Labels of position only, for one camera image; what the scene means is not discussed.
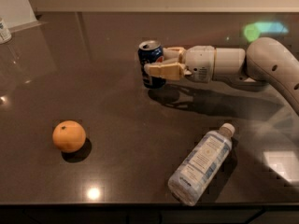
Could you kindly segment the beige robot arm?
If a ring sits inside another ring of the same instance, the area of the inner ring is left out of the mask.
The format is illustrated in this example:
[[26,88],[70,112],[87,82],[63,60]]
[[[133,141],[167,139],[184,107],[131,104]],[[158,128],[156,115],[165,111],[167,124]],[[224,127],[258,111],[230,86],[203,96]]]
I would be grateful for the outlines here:
[[299,114],[299,61],[270,37],[256,39],[247,49],[165,48],[164,61],[147,63],[145,73],[166,80],[219,81],[242,91],[260,91],[271,85]]

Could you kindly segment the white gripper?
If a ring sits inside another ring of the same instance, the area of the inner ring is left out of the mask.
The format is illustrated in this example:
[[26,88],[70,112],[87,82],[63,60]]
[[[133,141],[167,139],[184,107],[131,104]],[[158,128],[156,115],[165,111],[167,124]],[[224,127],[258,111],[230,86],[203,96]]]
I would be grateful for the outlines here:
[[186,77],[189,81],[208,83],[212,79],[215,48],[195,46],[163,48],[164,60],[174,63],[147,63],[145,72],[151,77],[167,80],[180,80]]

